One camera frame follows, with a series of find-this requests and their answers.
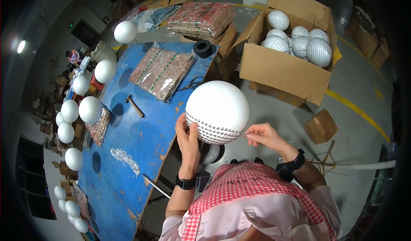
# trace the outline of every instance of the scissors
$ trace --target scissors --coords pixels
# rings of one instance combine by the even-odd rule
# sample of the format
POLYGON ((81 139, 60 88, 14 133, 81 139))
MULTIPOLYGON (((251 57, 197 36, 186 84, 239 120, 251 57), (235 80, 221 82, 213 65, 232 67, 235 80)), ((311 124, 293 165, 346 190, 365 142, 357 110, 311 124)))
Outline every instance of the scissors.
POLYGON ((204 77, 203 77, 203 76, 194 77, 187 86, 185 86, 185 87, 177 90, 176 92, 181 91, 181 90, 186 90, 186 89, 192 89, 192 90, 194 90, 194 89, 196 89, 199 85, 203 84, 204 82, 205 82, 205 81, 204 81, 204 77))

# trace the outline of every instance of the pink checkered apron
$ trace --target pink checkered apron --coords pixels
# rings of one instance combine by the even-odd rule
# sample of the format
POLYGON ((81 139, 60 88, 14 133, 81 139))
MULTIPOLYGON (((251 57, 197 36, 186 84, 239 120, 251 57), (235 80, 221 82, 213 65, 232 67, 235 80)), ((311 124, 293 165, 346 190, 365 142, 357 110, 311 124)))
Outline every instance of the pink checkered apron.
POLYGON ((331 241, 336 240, 331 224, 304 190, 283 181, 274 169, 255 162, 224 164, 218 167, 211 184, 190 205, 181 240, 196 240, 201 214, 211 207, 239 197, 270 193, 293 195, 307 213, 310 224, 316 225, 325 221, 331 241))

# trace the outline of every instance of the black rubber ring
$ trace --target black rubber ring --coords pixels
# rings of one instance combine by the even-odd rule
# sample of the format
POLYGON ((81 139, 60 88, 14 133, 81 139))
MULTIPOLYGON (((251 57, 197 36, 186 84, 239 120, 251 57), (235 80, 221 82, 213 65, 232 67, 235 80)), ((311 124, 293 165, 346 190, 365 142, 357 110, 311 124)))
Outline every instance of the black rubber ring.
POLYGON ((207 58, 213 53, 211 43, 208 40, 197 41, 194 44, 193 50, 200 58, 207 58))

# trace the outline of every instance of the ceiling light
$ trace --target ceiling light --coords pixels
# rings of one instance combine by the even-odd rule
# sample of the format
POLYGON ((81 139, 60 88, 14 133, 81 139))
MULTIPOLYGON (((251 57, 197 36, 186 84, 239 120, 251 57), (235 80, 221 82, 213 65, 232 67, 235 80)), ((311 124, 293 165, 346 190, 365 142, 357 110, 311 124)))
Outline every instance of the ceiling light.
POLYGON ((25 41, 20 42, 20 45, 18 45, 17 53, 21 53, 23 51, 25 45, 25 41))

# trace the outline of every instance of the concrete floor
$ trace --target concrete floor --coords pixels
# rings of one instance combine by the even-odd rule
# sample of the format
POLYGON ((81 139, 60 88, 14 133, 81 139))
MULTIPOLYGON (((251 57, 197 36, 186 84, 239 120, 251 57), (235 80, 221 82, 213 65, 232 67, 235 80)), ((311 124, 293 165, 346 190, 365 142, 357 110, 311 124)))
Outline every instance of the concrete floor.
MULTIPOLYGON (((242 4, 243 0, 199 0, 210 2, 233 2, 242 4)), ((352 39, 345 33, 352 9, 351 0, 317 0, 332 8, 337 35, 354 44, 352 39)), ((234 25, 240 34, 254 17, 258 9, 247 7, 236 7, 237 16, 234 25)), ((178 37, 166 36, 165 27, 155 32, 138 33, 136 39, 140 42, 153 41, 179 41, 178 37)), ((114 40, 112 32, 108 29, 103 33, 103 40, 112 47, 122 44, 114 40)), ((331 75, 329 89, 340 94, 344 98, 362 109, 390 136, 391 134, 391 94, 393 82, 393 70, 389 64, 384 64, 380 69, 381 74, 372 65, 349 45, 338 39, 337 46, 341 51, 340 59, 334 67, 331 75)), ((242 45, 237 47, 241 53, 242 45)), ((326 95, 321 106, 306 103, 296 108, 271 96, 249 90, 248 80, 239 79, 236 72, 230 80, 238 86, 246 96, 250 106, 250 117, 248 126, 254 123, 269 122, 277 132, 286 140, 292 141, 296 148, 302 148, 306 158, 323 159, 330 142, 327 144, 314 145, 306 135, 302 125, 316 112, 326 108, 332 115, 339 130, 334 135, 336 141, 332 155, 336 163, 363 164, 377 162, 382 146, 387 147, 388 142, 383 136, 361 115, 357 114, 346 105, 326 95)), ((254 160, 255 157, 263 159, 265 164, 275 167, 278 154, 266 147, 254 148, 247 146, 243 138, 239 138, 225 146, 225 154, 218 162, 204 166, 204 170, 214 174, 217 167, 228 163, 231 159, 254 160)), ((181 164, 178 147, 170 151, 162 175, 173 181, 181 164)), ((348 177, 336 173, 326 175, 327 184, 331 187, 337 205, 341 213, 341 223, 344 234, 349 233, 363 208, 371 185, 374 180, 375 171, 342 170, 335 169, 334 172, 358 176, 348 177)), ((159 192, 153 191, 152 198, 159 196, 159 192)), ((167 199, 160 200, 147 206, 143 214, 143 228, 160 234, 162 223, 165 219, 164 213, 167 207, 167 199)))

